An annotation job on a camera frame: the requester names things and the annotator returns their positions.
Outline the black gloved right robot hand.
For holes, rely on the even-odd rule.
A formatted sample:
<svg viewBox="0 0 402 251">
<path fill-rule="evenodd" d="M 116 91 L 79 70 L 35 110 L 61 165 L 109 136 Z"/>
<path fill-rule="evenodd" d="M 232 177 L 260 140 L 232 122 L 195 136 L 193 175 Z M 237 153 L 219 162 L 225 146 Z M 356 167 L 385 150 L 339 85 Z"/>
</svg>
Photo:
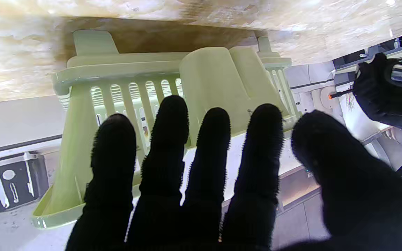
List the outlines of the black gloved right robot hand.
<svg viewBox="0 0 402 251">
<path fill-rule="evenodd" d="M 67 251 L 270 250 L 283 147 L 279 109 L 263 104 L 250 117 L 225 218 L 228 113 L 217 107 L 205 114 L 181 205 L 188 126 L 184 99 L 166 97 L 158 110 L 141 168 L 141 194 L 133 207 L 133 125 L 121 113 L 100 125 L 91 153 L 94 176 Z M 396 172 L 320 111 L 295 124 L 292 149 L 321 186 L 323 221 L 330 237 L 284 250 L 402 251 L 402 178 Z"/>
</svg>

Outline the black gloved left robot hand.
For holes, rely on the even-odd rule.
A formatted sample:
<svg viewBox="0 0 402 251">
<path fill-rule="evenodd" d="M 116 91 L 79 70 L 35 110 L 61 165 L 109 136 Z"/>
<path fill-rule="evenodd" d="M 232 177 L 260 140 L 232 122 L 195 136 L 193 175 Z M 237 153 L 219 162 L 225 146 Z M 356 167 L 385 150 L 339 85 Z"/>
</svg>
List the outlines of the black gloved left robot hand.
<svg viewBox="0 0 402 251">
<path fill-rule="evenodd" d="M 378 53 L 360 63 L 353 95 L 369 119 L 402 129 L 402 62 Z"/>
</svg>

